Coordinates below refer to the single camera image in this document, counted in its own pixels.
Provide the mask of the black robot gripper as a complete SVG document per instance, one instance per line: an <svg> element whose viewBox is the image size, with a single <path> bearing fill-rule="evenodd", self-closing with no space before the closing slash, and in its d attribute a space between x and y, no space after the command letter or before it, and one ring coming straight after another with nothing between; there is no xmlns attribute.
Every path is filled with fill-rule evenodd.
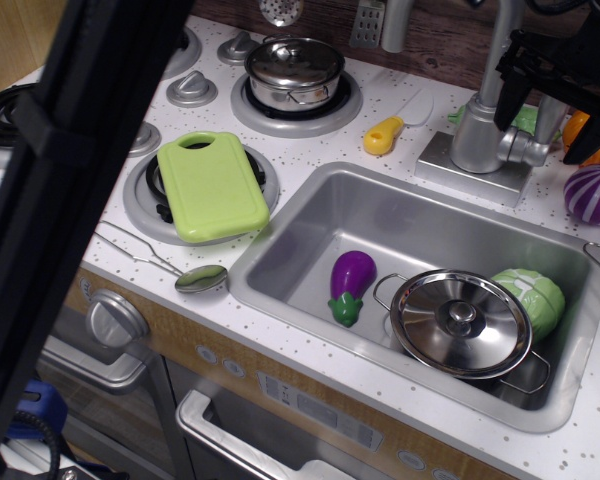
<svg viewBox="0 0 600 480"><path fill-rule="evenodd" d="M562 131L565 165L600 164L600 1L570 37L525 30L510 34L510 45L496 70L503 80L494 123L506 131L529 92L538 90L576 110Z"/></svg>

